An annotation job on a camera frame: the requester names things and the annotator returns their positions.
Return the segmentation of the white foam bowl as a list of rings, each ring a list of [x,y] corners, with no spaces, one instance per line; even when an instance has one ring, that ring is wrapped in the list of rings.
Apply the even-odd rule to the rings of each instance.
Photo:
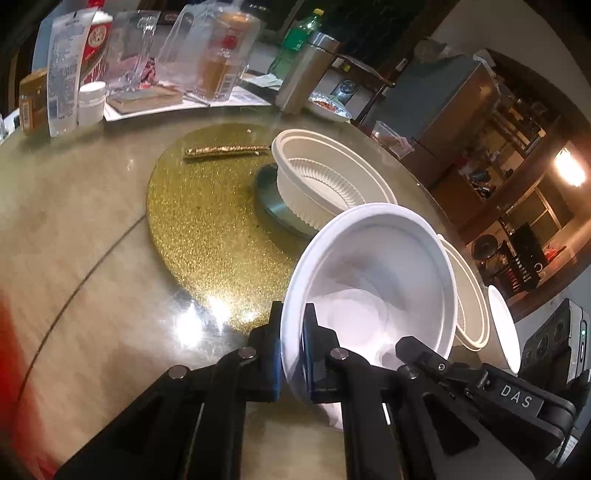
[[[394,348],[413,336],[447,358],[458,316],[457,282],[432,226],[390,203],[361,205],[332,219],[311,240],[291,275],[281,312],[280,342],[290,391],[310,401],[301,354],[304,307],[339,344],[374,366],[403,363]]]
[[[494,285],[489,285],[487,292],[490,337],[479,353],[480,360],[517,375],[521,366],[521,349],[513,317],[504,297]]]

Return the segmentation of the cream ribbed plastic bowl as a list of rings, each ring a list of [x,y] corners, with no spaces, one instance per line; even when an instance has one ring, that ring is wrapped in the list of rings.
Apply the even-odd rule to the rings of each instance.
[[[304,129],[283,130],[273,139],[270,151],[276,161],[280,198],[315,230],[356,206],[398,203],[368,161],[328,136]]]

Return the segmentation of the steel turntable hub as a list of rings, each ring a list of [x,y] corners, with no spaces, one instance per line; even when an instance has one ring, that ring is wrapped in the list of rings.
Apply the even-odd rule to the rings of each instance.
[[[311,227],[294,214],[284,203],[277,188],[277,166],[267,164],[260,168],[256,175],[256,199],[276,224],[301,238],[311,239],[318,230]]]

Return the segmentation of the small clear plastic box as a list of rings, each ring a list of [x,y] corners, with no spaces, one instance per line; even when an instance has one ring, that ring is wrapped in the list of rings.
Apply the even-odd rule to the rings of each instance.
[[[399,135],[386,123],[380,120],[375,122],[372,134],[370,135],[377,141],[377,143],[389,151],[398,160],[403,159],[414,151],[414,147],[406,137]]]

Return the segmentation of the blue patterned snack dish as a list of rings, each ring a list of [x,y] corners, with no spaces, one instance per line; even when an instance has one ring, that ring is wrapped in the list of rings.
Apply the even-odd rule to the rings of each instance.
[[[315,116],[335,123],[349,123],[352,115],[345,106],[320,92],[312,92],[305,107]]]

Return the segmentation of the grey refrigerator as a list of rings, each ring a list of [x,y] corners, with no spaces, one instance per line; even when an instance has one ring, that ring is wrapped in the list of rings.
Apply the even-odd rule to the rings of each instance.
[[[381,121],[405,137],[414,151],[401,163],[430,188],[460,158],[499,99],[492,75],[471,57],[414,60],[363,125]]]

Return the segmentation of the dark wooden chair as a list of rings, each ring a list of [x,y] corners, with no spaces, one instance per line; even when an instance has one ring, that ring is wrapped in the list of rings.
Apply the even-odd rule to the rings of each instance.
[[[339,54],[315,90],[339,100],[352,114],[353,124],[360,126],[374,105],[380,103],[393,87],[394,82],[373,67]]]

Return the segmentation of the steel thermos flask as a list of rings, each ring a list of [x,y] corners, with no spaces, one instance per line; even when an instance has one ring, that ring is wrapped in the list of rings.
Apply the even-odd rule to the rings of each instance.
[[[276,107],[281,112],[301,112],[308,97],[334,62],[338,49],[339,41],[330,35],[320,31],[311,34],[277,92]]]

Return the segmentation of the green plastic bottle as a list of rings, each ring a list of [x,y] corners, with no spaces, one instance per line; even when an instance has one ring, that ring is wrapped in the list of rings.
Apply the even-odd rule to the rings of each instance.
[[[308,37],[321,26],[324,13],[324,10],[317,8],[310,16],[294,23],[290,27],[290,30],[287,31],[281,43],[280,52],[270,64],[269,70],[267,71],[268,74],[273,74],[281,80],[287,76],[291,64],[294,63],[301,48],[304,47],[304,43],[307,42]]]

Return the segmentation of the small book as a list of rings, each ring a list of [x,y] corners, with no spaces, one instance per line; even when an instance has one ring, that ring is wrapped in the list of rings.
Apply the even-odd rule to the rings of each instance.
[[[150,86],[138,90],[113,93],[106,103],[120,114],[131,114],[162,107],[179,105],[183,94],[162,86]]]

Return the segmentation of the small white pill jar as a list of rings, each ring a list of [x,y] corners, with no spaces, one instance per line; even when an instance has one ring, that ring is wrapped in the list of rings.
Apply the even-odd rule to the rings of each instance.
[[[78,93],[78,125],[87,127],[103,119],[106,98],[106,83],[94,81],[80,87]]]

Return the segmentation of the peanut butter jar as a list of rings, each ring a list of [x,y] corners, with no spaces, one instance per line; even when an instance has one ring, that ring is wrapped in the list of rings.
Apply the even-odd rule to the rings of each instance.
[[[24,77],[19,84],[20,126],[26,135],[47,130],[47,69],[41,68]]]

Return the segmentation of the glass beer mug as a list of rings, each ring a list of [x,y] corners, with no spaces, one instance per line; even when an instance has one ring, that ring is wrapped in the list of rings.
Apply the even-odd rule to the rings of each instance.
[[[109,93],[139,85],[159,17],[154,10],[123,11],[114,17],[102,75]]]

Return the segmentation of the white moutai liquor bottle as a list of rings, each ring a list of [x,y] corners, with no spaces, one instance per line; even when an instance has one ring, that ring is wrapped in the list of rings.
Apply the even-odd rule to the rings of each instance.
[[[80,84],[84,85],[100,79],[104,69],[104,54],[111,32],[113,17],[103,10],[104,0],[86,2],[87,8],[95,8],[86,43],[84,46]]]

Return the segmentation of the clear bottle red cap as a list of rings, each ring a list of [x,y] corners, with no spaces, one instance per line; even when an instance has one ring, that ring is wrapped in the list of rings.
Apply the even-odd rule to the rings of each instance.
[[[77,126],[82,58],[95,12],[95,8],[86,8],[53,20],[46,84],[48,129],[52,138]]]

